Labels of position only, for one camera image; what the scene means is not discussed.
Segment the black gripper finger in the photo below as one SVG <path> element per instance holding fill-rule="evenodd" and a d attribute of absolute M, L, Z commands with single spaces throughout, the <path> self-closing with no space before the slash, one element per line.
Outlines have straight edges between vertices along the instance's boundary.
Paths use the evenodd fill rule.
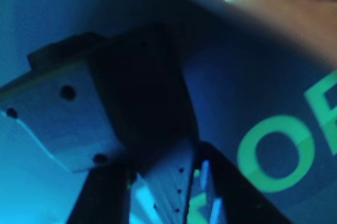
<path fill-rule="evenodd" d="M 92 169 L 68 223 L 129 223 L 130 182 L 130 168 L 127 165 L 108 165 Z"/>

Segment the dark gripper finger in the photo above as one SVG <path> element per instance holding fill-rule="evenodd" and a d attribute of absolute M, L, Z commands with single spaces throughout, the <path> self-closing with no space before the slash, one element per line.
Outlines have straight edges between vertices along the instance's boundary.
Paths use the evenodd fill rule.
<path fill-rule="evenodd" d="M 210 162 L 214 189 L 223 199 L 228 223 L 290 223 L 213 145 L 200 143 L 199 157 Z"/>

